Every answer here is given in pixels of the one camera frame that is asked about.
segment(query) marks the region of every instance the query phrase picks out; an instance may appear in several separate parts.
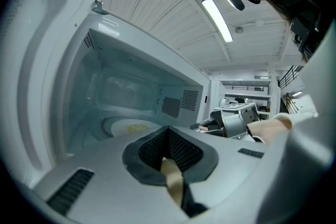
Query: wall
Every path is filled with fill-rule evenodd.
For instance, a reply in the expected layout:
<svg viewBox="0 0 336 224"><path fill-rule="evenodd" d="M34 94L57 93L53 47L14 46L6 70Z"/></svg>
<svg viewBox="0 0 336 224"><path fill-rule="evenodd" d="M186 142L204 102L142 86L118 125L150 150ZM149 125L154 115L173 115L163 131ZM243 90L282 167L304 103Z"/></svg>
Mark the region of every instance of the wall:
<svg viewBox="0 0 336 224"><path fill-rule="evenodd" d="M246 94L260 94L260 95L268 95L268 87L264 87L264 91L251 91L251 90L241 90L241 89L229 89L225 88L225 93L246 93Z"/></svg>
<svg viewBox="0 0 336 224"><path fill-rule="evenodd" d="M225 97L226 100L235 100L234 97ZM246 103L256 103L258 105L267 106L267 100L253 100L248 99Z"/></svg>
<svg viewBox="0 0 336 224"><path fill-rule="evenodd" d="M298 99L293 99L300 114L305 112L316 113L316 108L309 94L306 94Z"/></svg>
<svg viewBox="0 0 336 224"><path fill-rule="evenodd" d="M295 78L292 82L289 83L289 85L287 87L284 87L282 90L281 90L281 96L283 96L284 94L286 93L294 93L294 92L305 92L304 89L305 88L305 85L303 84L301 78L300 78L300 75Z"/></svg>
<svg viewBox="0 0 336 224"><path fill-rule="evenodd" d="M225 88L220 81L212 81L209 87L208 99L204 111L203 120L210 119L210 113L219 107L221 99L225 98Z"/></svg>
<svg viewBox="0 0 336 224"><path fill-rule="evenodd" d="M272 90L271 104L270 104L270 112L271 118L273 118L276 114L280 112L280 98L281 98L281 90L275 85Z"/></svg>
<svg viewBox="0 0 336 224"><path fill-rule="evenodd" d="M282 71L276 71L277 77L282 78ZM249 71L249 70L237 70L237 71L223 71L214 72L211 74L211 80L253 80L254 76L268 77L268 71Z"/></svg>

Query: machine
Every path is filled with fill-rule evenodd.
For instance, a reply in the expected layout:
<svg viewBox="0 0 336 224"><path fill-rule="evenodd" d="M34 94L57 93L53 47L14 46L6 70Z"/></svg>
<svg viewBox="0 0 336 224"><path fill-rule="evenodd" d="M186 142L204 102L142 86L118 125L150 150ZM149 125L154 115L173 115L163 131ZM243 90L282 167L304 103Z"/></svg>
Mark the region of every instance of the machine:
<svg viewBox="0 0 336 224"><path fill-rule="evenodd" d="M247 125L252 122L261 121L255 103L229 104L220 106L214 110L210 114L211 119L193 124L190 126L190 129L195 130L200 126L210 127L211 130L209 129L205 133L254 142L253 135Z"/></svg>
<svg viewBox="0 0 336 224"><path fill-rule="evenodd" d="M326 98L336 82L335 26L302 73L319 116L267 146L191 130L218 105L213 82L99 0L9 0L1 158L52 222L287 221L335 157L336 106ZM180 205L160 173L163 158L182 173Z"/></svg>

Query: white panel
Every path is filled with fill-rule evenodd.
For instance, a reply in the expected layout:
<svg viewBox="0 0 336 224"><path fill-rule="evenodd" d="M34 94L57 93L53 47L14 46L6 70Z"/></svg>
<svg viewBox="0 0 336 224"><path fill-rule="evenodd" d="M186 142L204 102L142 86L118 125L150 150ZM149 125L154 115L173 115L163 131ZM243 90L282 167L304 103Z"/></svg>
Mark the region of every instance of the white panel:
<svg viewBox="0 0 336 224"><path fill-rule="evenodd" d="M11 176L33 187L57 164L50 107L61 58L95 0L9 0L0 38L0 146Z"/></svg>
<svg viewBox="0 0 336 224"><path fill-rule="evenodd" d="M150 0L147 4L149 10L138 22L142 29L150 31L175 5L182 0Z"/></svg>
<svg viewBox="0 0 336 224"><path fill-rule="evenodd" d="M215 41L215 37L209 37L179 48L177 51L191 61L199 58L211 58L212 61L223 60L225 56Z"/></svg>
<svg viewBox="0 0 336 224"><path fill-rule="evenodd" d="M264 26L264 27L244 27L244 32L237 34L233 32L233 37L235 38L234 42L240 40L254 40L260 38L266 38L271 40L275 36L282 37L285 35L285 29L282 28L282 25L279 26Z"/></svg>
<svg viewBox="0 0 336 224"><path fill-rule="evenodd" d="M227 5L227 0L218 0L216 3L219 7L221 7L222 4L220 3L222 2L225 2L225 5ZM229 12L223 12L223 15L227 23L234 26L241 26L247 22L255 22L258 19L263 19L265 21L278 20L279 22L285 22L267 2L261 2L258 5L251 3L249 6L245 6L243 11L234 9Z"/></svg>
<svg viewBox="0 0 336 224"><path fill-rule="evenodd" d="M186 9L179 12L179 14L176 15L176 18L172 18L172 20L167 22L165 26L157 32L156 36L167 42L171 38L183 34L188 29L191 29L202 22L203 20L199 17L198 13L191 6L188 6Z"/></svg>
<svg viewBox="0 0 336 224"><path fill-rule="evenodd" d="M158 0L140 0L137 3L136 9L131 17L131 22L141 26L143 21L147 19L148 15L153 10L153 7L158 3Z"/></svg>
<svg viewBox="0 0 336 224"><path fill-rule="evenodd" d="M221 99L219 97L220 87L221 89L224 88L220 81L211 81L203 120L210 119L210 113L214 111L214 108L218 107L219 101Z"/></svg>
<svg viewBox="0 0 336 224"><path fill-rule="evenodd" d="M261 55L267 55L267 52L274 53L274 51L280 51L280 42L277 42L277 46L272 45L271 42L260 42L260 43L253 43L253 44L245 44L242 46L232 46L229 47L230 54L237 54L240 53L241 55L248 56L251 52L257 52Z"/></svg>
<svg viewBox="0 0 336 224"><path fill-rule="evenodd" d="M259 39L251 39L250 41L242 41L242 42L235 42L230 44L228 46L229 51L234 51L235 49L244 49L244 48L254 48L255 50L261 48L261 47L274 47L280 49L281 47L281 36L280 37L275 37L274 39L270 38L262 38L260 37Z"/></svg>
<svg viewBox="0 0 336 224"><path fill-rule="evenodd" d="M181 13L185 14L185 10L189 7L187 0L182 0L177 5L175 5L162 19L156 23L156 25L151 29L150 33L158 36L165 31L165 28L170 27L170 25L176 24L175 18L181 17Z"/></svg>
<svg viewBox="0 0 336 224"><path fill-rule="evenodd" d="M298 45L296 45L294 42L290 41L286 48L286 55L302 55L301 52L299 52Z"/></svg>
<svg viewBox="0 0 336 224"><path fill-rule="evenodd" d="M127 44L122 48L123 50L132 53L136 50L137 57L177 75L189 84L203 85L209 82L201 71L181 57L178 52L122 19L92 12L87 17L83 28L102 32L111 40L117 39Z"/></svg>
<svg viewBox="0 0 336 224"><path fill-rule="evenodd" d="M249 51L247 52L249 57L253 57L253 56L276 56L276 55L279 55L279 50L264 50L264 52L261 52L261 51ZM239 58L244 58L246 59L246 56L243 55L243 54L240 54L240 53L234 53L234 54L231 54L232 58L237 60Z"/></svg>
<svg viewBox="0 0 336 224"><path fill-rule="evenodd" d="M132 53L126 49L127 44L101 32L91 31L91 36L96 46L98 59L102 66L116 72L131 74L139 80L150 81L156 84L180 85L186 82L166 70L148 63L141 58L139 52Z"/></svg>
<svg viewBox="0 0 336 224"><path fill-rule="evenodd" d="M166 42L173 48L180 47L182 44L188 43L195 38L200 39L209 33L210 31L207 25L204 22L201 22L194 26L190 25L189 28L187 28L184 32L169 37Z"/></svg>
<svg viewBox="0 0 336 224"><path fill-rule="evenodd" d="M180 107L179 115L177 118L171 117L166 113L162 112L163 100L165 97L178 99L181 101L181 106L183 104L183 94L184 91L197 92L197 98L195 103L193 98L186 100L185 102L190 103L190 105ZM199 113L203 114L201 106L201 101L203 99L203 89L202 87L190 87L190 86L159 86L159 95L157 96L158 104L154 109L154 115L158 116L159 120L165 122L167 125L178 125L189 127L190 125L197 122Z"/></svg>
<svg viewBox="0 0 336 224"><path fill-rule="evenodd" d="M219 70L225 69L225 65L228 64L228 61L227 60L212 61L210 58L204 58L199 61L193 61L193 64L200 69L209 69L210 71L212 71L216 70L217 68L219 68Z"/></svg>

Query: ceiling light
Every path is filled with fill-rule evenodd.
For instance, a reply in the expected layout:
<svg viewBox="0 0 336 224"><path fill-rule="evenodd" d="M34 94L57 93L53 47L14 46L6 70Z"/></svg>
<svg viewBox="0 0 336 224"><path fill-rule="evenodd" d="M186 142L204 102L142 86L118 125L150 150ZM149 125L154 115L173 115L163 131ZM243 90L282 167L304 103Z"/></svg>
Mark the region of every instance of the ceiling light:
<svg viewBox="0 0 336 224"><path fill-rule="evenodd" d="M302 92L297 92L296 94L293 94L293 97L298 96L300 94L302 94Z"/></svg>
<svg viewBox="0 0 336 224"><path fill-rule="evenodd" d="M214 20L225 42L232 42L233 39L229 31L229 28L227 27L226 22L224 21L224 18L221 15L219 9L217 8L215 2L213 0L203 0L202 4L205 7L205 9L209 12L212 19Z"/></svg>

